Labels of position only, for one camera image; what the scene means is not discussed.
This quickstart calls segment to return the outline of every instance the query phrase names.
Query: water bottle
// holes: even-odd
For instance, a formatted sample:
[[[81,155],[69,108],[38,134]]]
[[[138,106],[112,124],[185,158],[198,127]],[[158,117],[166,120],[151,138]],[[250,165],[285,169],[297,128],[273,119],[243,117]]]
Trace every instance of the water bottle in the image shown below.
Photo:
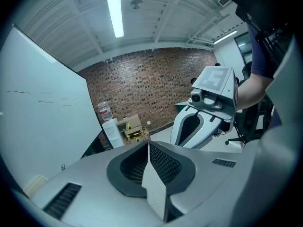
[[[98,111],[104,121],[111,120],[113,118],[112,111],[108,105],[108,102],[102,102],[98,104]]]

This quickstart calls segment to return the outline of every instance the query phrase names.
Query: purple shirt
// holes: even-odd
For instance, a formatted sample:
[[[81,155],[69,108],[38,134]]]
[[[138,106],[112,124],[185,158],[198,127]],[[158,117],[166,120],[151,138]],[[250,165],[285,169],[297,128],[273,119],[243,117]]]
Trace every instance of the purple shirt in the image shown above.
[[[250,35],[250,42],[252,47],[252,66],[251,73],[260,75],[266,78],[273,78],[275,69],[270,61],[270,55],[268,51],[263,48],[259,42],[256,41],[257,32],[250,26],[248,26],[248,32]],[[281,120],[276,110],[274,110],[271,122],[268,128],[273,128],[281,125]]]

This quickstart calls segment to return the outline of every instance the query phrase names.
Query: human arm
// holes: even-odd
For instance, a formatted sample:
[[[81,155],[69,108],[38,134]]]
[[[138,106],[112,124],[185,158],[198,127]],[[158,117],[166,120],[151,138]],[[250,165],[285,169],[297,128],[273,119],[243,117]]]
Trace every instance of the human arm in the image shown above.
[[[237,110],[249,108],[262,100],[265,89],[273,81],[271,78],[251,74],[238,89]]]

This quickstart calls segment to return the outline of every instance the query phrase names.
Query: fluorescent light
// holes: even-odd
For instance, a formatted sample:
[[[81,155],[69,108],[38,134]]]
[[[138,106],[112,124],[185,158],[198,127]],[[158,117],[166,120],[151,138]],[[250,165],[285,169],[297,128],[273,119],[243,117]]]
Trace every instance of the fluorescent light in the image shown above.
[[[219,43],[220,41],[226,39],[227,37],[229,37],[229,36],[231,36],[231,35],[233,35],[233,34],[235,34],[235,33],[237,33],[237,30],[231,32],[230,34],[228,34],[228,35],[226,35],[226,36],[224,36],[224,37],[222,37],[221,39],[218,39],[217,41],[214,42],[214,44]]]
[[[121,0],[107,0],[107,3],[115,37],[123,37],[124,31],[122,23]]]

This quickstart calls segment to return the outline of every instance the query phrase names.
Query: red brick wall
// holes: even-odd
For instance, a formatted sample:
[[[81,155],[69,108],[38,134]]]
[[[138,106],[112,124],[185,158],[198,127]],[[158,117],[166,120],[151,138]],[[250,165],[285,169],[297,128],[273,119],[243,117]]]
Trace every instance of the red brick wall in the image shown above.
[[[114,118],[137,113],[143,127],[151,121],[153,130],[174,121],[174,104],[188,100],[190,80],[216,62],[210,51],[168,48],[121,55],[79,74],[87,80],[95,109],[108,101]]]

